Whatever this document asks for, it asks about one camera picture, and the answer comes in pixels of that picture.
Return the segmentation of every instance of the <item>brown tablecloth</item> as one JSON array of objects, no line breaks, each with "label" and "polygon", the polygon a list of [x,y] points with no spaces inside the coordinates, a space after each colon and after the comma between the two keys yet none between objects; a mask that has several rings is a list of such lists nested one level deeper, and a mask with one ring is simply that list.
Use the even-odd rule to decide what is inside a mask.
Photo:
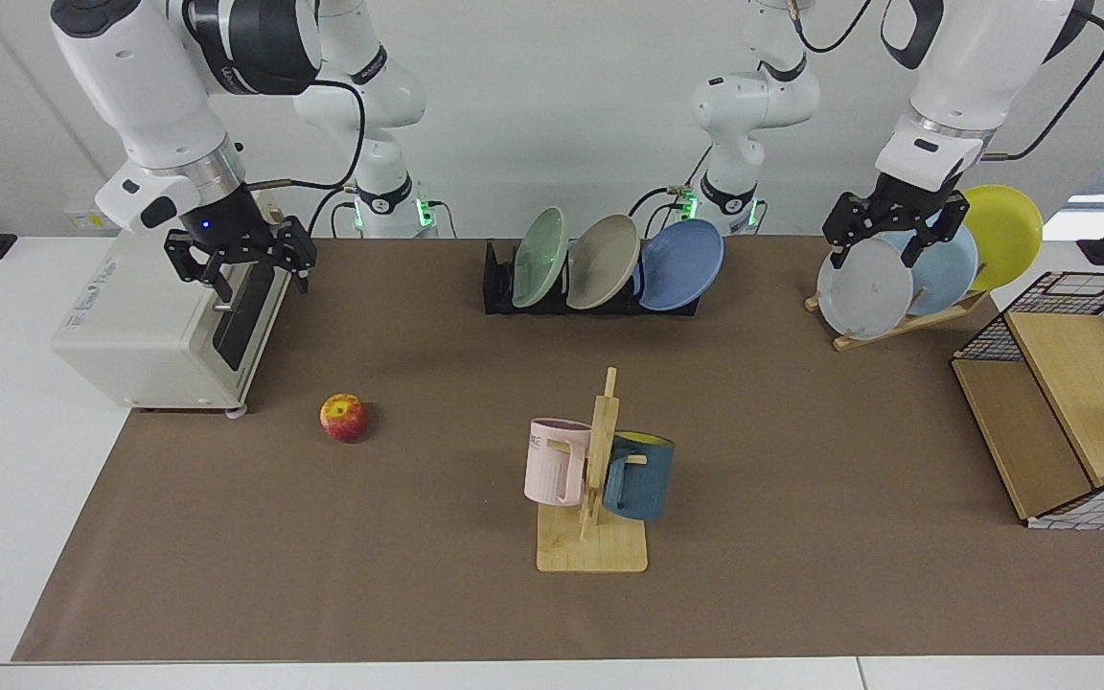
[{"label": "brown tablecloth", "polygon": [[[948,367],[994,309],[834,352],[825,250],[730,241],[696,319],[530,318],[481,314],[481,243],[325,245],[246,418],[130,416],[14,658],[1104,654],[1104,533],[1017,523]],[[527,421],[608,365],[679,443],[650,569],[541,575]]]}]

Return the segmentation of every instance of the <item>yellow plate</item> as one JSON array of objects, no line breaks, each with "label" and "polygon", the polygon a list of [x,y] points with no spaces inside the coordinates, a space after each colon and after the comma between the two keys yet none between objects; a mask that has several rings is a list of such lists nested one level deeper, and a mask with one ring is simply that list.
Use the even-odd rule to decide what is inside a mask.
[{"label": "yellow plate", "polygon": [[965,198],[965,226],[985,265],[973,289],[987,291],[1020,278],[1042,250],[1042,211],[1020,189],[1001,184],[969,189]]}]

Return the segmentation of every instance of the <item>white table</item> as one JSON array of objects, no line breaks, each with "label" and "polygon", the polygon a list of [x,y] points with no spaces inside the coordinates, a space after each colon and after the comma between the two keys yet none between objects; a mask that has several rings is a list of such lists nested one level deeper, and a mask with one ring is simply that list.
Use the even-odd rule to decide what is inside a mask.
[{"label": "white table", "polygon": [[[1104,687],[1104,658],[455,665],[9,665],[127,413],[49,351],[108,240],[25,238],[0,263],[0,687]],[[1043,267],[1085,269],[1070,245]],[[1031,275],[1040,270],[1034,269]],[[1000,294],[1006,301],[1013,287]]]}]

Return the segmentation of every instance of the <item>blue plate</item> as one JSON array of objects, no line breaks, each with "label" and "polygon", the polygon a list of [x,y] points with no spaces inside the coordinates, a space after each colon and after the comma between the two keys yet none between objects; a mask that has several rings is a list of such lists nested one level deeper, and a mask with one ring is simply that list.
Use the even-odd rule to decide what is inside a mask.
[{"label": "blue plate", "polygon": [[[723,268],[723,236],[709,222],[678,222],[654,236],[636,270],[641,306],[654,311],[680,309],[705,294]],[[645,270],[644,278],[639,275]]]},{"label": "blue plate", "polygon": [[[881,234],[899,252],[911,243],[914,231]],[[940,242],[923,250],[914,264],[914,294],[923,293],[911,306],[912,317],[928,317],[954,306],[974,285],[981,258],[969,229],[960,226],[952,242]]]}]

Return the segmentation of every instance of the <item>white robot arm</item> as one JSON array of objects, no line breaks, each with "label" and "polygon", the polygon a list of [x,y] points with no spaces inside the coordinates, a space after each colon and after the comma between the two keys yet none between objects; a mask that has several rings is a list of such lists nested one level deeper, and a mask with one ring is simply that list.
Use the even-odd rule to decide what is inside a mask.
[{"label": "white robot arm", "polygon": [[[365,236],[390,238],[428,235],[433,215],[417,193],[399,144],[386,131],[424,118],[424,87],[390,59],[363,0],[321,0],[318,23],[323,36],[320,82],[354,84],[368,113],[355,174],[360,230]],[[355,157],[360,117],[349,93],[312,86],[295,97],[295,104],[307,123]]]},{"label": "white robot arm", "polygon": [[714,223],[723,235],[754,231],[754,193],[766,160],[755,132],[807,121],[820,102],[788,7],[783,0],[749,4],[744,38],[758,59],[757,70],[711,78],[693,94],[693,116],[713,141],[705,173],[693,185],[696,217]]},{"label": "white robot arm", "polygon": [[[179,220],[184,231],[171,232],[166,250],[181,279],[227,300],[224,264],[270,262],[304,289],[316,263],[297,219],[273,227],[258,213],[210,108],[215,93],[297,96],[301,115],[353,155],[362,144],[360,198],[389,204],[378,223],[406,224],[408,236],[429,224],[407,202],[411,189],[400,193],[411,177],[382,131],[418,121],[424,93],[388,61],[362,0],[55,0],[50,18],[71,70],[127,150],[98,205],[135,232]],[[350,91],[365,104],[369,136]]]},{"label": "white robot arm", "polygon": [[887,230],[916,231],[903,254],[907,266],[925,247],[954,238],[969,210],[955,190],[960,176],[983,160],[1018,93],[1076,39],[1092,8],[1093,0],[890,0],[884,45],[917,71],[917,86],[878,157],[875,191],[842,193],[825,222],[832,265]]}]

